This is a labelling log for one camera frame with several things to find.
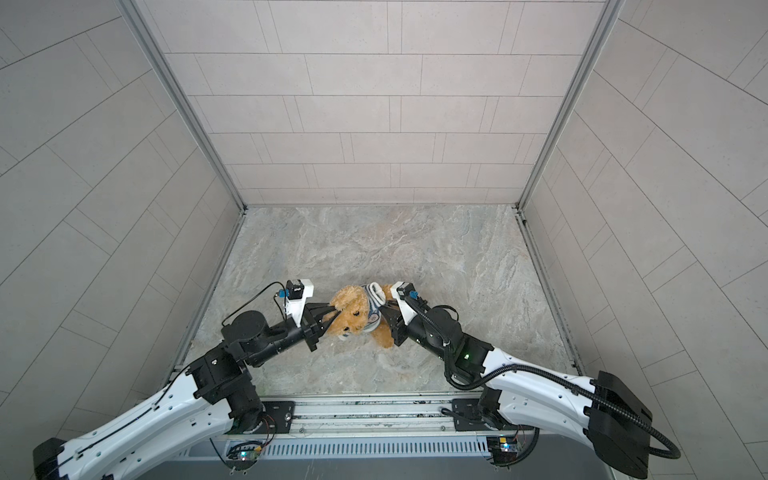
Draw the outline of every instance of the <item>marble floor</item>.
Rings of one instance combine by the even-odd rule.
[[[249,210],[187,359],[220,341],[220,321],[274,280],[308,278],[311,301],[345,285],[411,281],[447,303],[467,333],[512,355],[565,371],[569,364],[508,205],[257,208]],[[264,293],[250,308],[280,314]],[[445,392],[442,361],[414,342],[380,349],[365,334],[323,337],[252,369],[262,396]]]

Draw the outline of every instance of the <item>brown teddy bear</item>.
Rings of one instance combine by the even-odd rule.
[[[329,335],[342,338],[350,334],[370,333],[380,346],[388,349],[395,344],[389,325],[381,318],[379,308],[393,300],[390,290],[392,285],[383,288],[376,282],[368,285],[345,286],[330,301],[330,305],[339,311],[339,315],[328,328]]]

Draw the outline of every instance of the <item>plush toy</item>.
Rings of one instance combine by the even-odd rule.
[[[376,343],[386,349],[394,345],[389,325],[379,314],[379,308],[387,300],[393,300],[391,288],[392,285],[382,288],[374,282],[363,286],[345,286],[339,290],[330,302],[339,315],[331,323],[327,334],[344,339],[353,333],[359,335],[364,332],[370,333]]]

